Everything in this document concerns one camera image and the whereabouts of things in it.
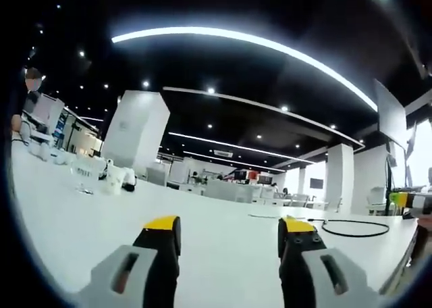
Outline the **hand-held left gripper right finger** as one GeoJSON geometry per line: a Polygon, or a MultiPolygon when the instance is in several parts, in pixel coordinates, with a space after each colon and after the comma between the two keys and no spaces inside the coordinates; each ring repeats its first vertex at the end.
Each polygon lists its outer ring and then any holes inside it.
{"type": "Polygon", "coordinates": [[[379,307],[381,295],[365,271],[335,248],[316,228],[293,217],[278,221],[279,278],[285,307],[379,307]]]}

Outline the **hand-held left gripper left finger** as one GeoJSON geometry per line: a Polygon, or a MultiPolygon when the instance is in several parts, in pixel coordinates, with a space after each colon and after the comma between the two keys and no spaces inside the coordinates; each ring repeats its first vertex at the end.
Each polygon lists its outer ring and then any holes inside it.
{"type": "Polygon", "coordinates": [[[173,307],[181,255],[181,220],[158,217],[132,245],[122,245],[93,267],[77,307],[173,307]]]}

